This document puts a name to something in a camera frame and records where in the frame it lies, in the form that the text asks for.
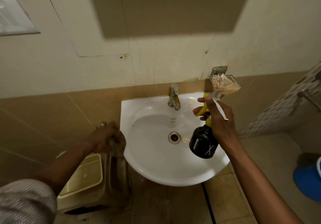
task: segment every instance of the washbasin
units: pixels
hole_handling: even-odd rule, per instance
[[[210,179],[230,162],[220,146],[210,159],[202,159],[189,149],[194,129],[204,125],[192,112],[203,105],[197,101],[203,96],[179,95],[179,111],[168,106],[168,96],[122,101],[124,157],[135,171],[159,184],[190,186]]]

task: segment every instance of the yellow spray nozzle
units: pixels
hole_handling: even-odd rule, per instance
[[[207,105],[206,102],[204,102],[204,106],[202,107],[202,109],[195,115],[196,117],[203,115],[207,110]]]

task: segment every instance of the faucet handle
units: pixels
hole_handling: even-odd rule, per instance
[[[177,84],[177,83],[171,84],[171,87],[174,89],[175,94],[178,95],[179,94],[179,84]]]

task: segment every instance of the hand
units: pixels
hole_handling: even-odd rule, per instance
[[[85,142],[89,143],[92,152],[109,153],[111,146],[108,141],[113,138],[116,143],[119,143],[121,135],[122,133],[114,121],[110,123],[104,121],[100,127],[96,127],[96,130],[85,139]]]
[[[219,144],[225,151],[234,149],[236,146],[241,145],[235,129],[234,115],[232,109],[224,103],[217,101],[222,107],[228,120],[224,120],[223,116],[219,112],[212,96],[207,96],[206,99],[203,97],[197,99],[198,102],[206,102],[209,112],[205,112],[200,120],[206,121],[211,115],[212,119],[212,132],[214,137],[218,140]],[[194,115],[196,115],[202,106],[193,109]]]

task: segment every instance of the sink drain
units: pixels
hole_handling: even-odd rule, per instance
[[[181,136],[179,133],[177,132],[171,132],[168,135],[168,140],[172,143],[172,144],[178,144],[181,141]]]

